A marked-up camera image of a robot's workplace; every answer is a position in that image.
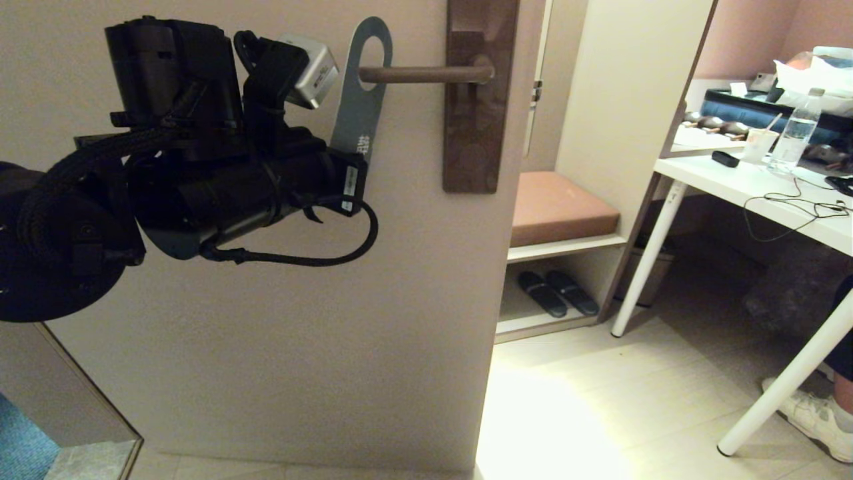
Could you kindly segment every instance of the plastic bottle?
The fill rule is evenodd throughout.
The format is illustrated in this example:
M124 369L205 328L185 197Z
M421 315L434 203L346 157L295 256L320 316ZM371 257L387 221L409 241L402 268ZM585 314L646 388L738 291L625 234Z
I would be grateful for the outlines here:
M785 125L785 131L779 137L773 155L767 168L778 172L789 173L795 167L803 151L809 144L811 134L817 128L821 118L821 97L824 90L813 88L809 90L809 100L802 107L797 107Z

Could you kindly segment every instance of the pink cushion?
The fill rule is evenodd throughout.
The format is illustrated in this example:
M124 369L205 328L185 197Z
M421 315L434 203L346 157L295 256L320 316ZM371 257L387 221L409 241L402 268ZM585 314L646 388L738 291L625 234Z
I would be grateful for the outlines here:
M525 172L519 181L510 246L595 237L616 231L619 211L556 172Z

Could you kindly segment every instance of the desk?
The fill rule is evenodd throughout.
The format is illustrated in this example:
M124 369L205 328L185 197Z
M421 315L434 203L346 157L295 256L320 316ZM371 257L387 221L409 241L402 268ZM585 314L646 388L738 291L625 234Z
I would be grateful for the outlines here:
M711 160L708 155L660 159L655 163L654 171L670 177L673 182L664 199L664 206L655 223L652 236L631 280L624 303L619 309L612 328L614 337L621 337L624 334L637 298L646 284L688 185L741 206L747 199L769 192L797 193L791 176L767 172L761 167L745 162L741 162L736 168L724 167ZM821 186L825 185L820 174L803 168L797 168L794 173L801 179L807 179ZM831 204L843 201L847 207L853 205L853 197L844 196L835 190L819 189L805 182L798 183L803 191L802 198ZM749 203L748 209L789 228L800 227L810 220L804 212L778 202L755 200ZM850 216L816 220L800 232L846 255L853 256L853 219ZM844 298L785 371L717 444L720 453L726 456L733 455L820 365L850 329L853 329L853 292Z

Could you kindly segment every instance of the paper cup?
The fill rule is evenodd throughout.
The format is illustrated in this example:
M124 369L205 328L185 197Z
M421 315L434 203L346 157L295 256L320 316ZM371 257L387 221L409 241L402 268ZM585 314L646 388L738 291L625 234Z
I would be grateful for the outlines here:
M772 130L751 129L749 135L746 137L744 154L740 159L747 163L761 163L764 160L764 156L773 147L773 143L777 138L779 138L779 134Z

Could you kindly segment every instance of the braided cable sleeve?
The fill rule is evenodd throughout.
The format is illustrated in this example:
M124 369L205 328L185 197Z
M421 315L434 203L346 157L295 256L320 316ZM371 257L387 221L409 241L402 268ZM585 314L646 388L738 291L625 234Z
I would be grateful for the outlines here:
M180 133L180 130L159 127L120 133L66 156L39 179L26 197L18 215L19 240L46 266L61 266L62 256L48 241L47 220L51 207L91 173L98 162L160 149Z

